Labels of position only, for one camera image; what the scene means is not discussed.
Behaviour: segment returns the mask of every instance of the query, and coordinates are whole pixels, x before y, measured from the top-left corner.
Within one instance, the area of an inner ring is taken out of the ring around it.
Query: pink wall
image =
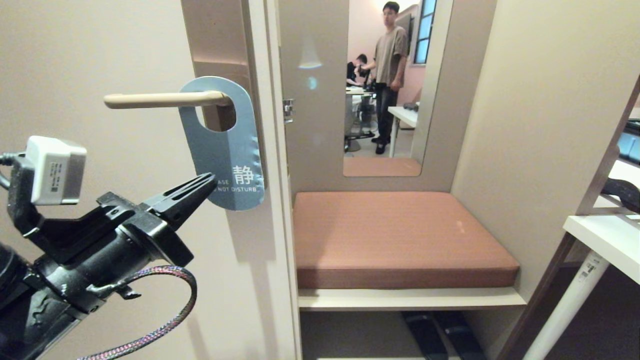
[[[367,55],[370,60],[373,59],[376,42],[386,31],[381,15],[382,7],[386,2],[387,0],[349,1],[349,45],[345,63],[353,61],[360,54]],[[396,0],[396,2],[400,5],[400,12],[420,3],[419,0]],[[398,94],[398,104],[418,101],[423,81],[424,66],[414,67],[407,64],[404,71],[404,88]]]

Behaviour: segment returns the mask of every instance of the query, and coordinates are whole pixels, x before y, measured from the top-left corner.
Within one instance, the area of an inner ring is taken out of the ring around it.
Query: black shoe
[[[380,136],[378,136],[377,138],[371,138],[371,142],[374,142],[374,143],[380,142]],[[387,136],[387,143],[390,143],[390,142],[391,142],[391,135]]]
[[[378,146],[376,147],[376,154],[378,155],[384,154],[386,146],[387,145],[385,143],[378,143]]]

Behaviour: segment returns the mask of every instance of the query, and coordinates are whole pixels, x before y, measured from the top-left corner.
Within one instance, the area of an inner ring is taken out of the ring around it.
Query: beige t-shirt
[[[376,44],[376,81],[390,86],[396,78],[400,55],[406,56],[408,42],[406,31],[401,26],[396,26],[392,31],[385,33]],[[404,77],[400,79],[400,85],[404,85]]]

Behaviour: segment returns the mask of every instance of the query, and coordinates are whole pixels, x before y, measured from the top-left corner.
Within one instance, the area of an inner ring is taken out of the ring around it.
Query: white table leg
[[[609,267],[609,262],[606,259],[593,250],[589,253],[578,270],[578,274],[573,278],[571,285],[522,360],[544,360],[584,301],[587,300],[607,267]]]
[[[394,117],[394,124],[391,127],[391,149],[389,149],[389,158],[393,158],[396,153],[396,137],[398,136],[398,128],[400,127],[400,119]]]

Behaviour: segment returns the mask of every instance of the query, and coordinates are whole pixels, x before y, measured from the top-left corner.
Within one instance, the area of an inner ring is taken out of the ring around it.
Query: mirror
[[[451,14],[439,2],[447,0],[398,0],[395,13],[386,1],[350,1],[345,176],[420,175]]]

